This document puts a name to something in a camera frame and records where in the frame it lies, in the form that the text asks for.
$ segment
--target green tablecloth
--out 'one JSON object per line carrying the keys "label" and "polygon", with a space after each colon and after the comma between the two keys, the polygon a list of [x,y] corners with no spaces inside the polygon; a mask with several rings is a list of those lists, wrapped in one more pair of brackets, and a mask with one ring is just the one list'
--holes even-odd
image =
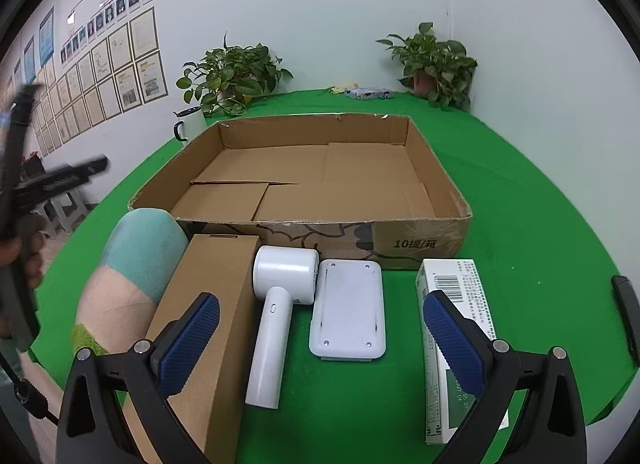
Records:
{"label": "green tablecloth", "polygon": [[[585,419],[593,420],[635,368],[610,291],[616,267],[578,211],[478,119],[431,108],[410,95],[360,102],[325,91],[295,92],[254,103],[248,117],[341,111],[414,119],[473,209],[458,256],[475,259],[498,336],[524,351],[565,347]],[[114,188],[68,241],[38,290],[42,333],[33,351],[62,386],[82,287],[129,198],[179,149],[170,140]],[[308,349],[311,307],[294,309],[280,409],[245,408],[237,462],[425,463],[435,457],[440,447],[423,442],[424,363],[414,277],[412,271],[383,275],[386,354],[375,362],[320,361]],[[517,394],[511,404],[512,425],[522,399]],[[485,461],[497,459],[509,432],[500,432]]]}

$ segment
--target green fuzzy patch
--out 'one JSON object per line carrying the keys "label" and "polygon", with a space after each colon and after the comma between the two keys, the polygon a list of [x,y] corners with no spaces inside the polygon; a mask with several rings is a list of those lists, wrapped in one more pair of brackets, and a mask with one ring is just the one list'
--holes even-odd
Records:
{"label": "green fuzzy patch", "polygon": [[85,347],[92,349],[96,356],[103,356],[109,353],[100,346],[100,343],[81,323],[74,325],[71,329],[71,346],[74,349],[74,354]]}

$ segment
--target teal fabric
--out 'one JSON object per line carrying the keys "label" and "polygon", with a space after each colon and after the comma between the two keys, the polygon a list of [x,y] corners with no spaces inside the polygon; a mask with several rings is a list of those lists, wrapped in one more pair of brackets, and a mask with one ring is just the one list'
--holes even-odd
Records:
{"label": "teal fabric", "polygon": [[100,264],[116,270],[159,303],[188,243],[167,211],[134,209],[116,225]]}
{"label": "teal fabric", "polygon": [[[4,358],[14,369],[14,372],[18,374],[20,378],[24,378],[22,368],[20,367],[20,359],[18,358],[18,352],[15,349],[15,345],[12,339],[0,339],[0,352],[4,355]],[[40,462],[40,453],[36,446],[36,441],[31,433],[31,426],[29,424],[29,414],[22,407],[22,405],[15,399],[14,383],[9,379],[9,376],[0,369],[0,408],[4,413],[4,416],[8,419],[15,433],[20,438],[20,441],[29,452],[29,455],[36,461]],[[4,459],[0,455],[0,462],[4,462]]]}

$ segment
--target black mug handle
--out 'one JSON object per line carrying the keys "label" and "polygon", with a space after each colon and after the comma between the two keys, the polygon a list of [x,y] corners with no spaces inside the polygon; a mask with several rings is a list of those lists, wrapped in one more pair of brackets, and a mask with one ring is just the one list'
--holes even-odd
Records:
{"label": "black mug handle", "polygon": [[178,132],[178,126],[180,126],[180,124],[184,124],[184,121],[178,121],[177,123],[175,123],[175,125],[174,125],[174,136],[180,142],[187,142],[187,139],[183,139],[182,137],[180,137],[180,133]]}

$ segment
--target cardboard box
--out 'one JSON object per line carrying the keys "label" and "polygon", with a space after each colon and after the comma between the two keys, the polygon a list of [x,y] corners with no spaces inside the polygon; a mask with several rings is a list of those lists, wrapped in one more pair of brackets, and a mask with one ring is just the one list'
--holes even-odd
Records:
{"label": "cardboard box", "polygon": [[408,117],[308,114],[209,127],[134,196],[188,233],[417,269],[454,256],[471,209]]}
{"label": "cardboard box", "polygon": [[[484,289],[472,259],[425,259],[415,279],[420,308],[424,370],[426,373],[428,444],[446,444],[475,402],[465,393],[422,319],[422,303],[434,290],[443,291],[465,318],[474,320],[489,339],[495,339],[494,323]],[[500,430],[509,425],[504,414]]]}
{"label": "cardboard box", "polygon": [[[204,454],[216,464],[233,464],[244,394],[258,326],[252,287],[257,237],[194,235],[158,306],[147,338],[155,339],[201,292],[220,300],[220,325],[180,394],[170,397],[175,415]],[[161,464],[129,398],[124,414],[142,457]]]}

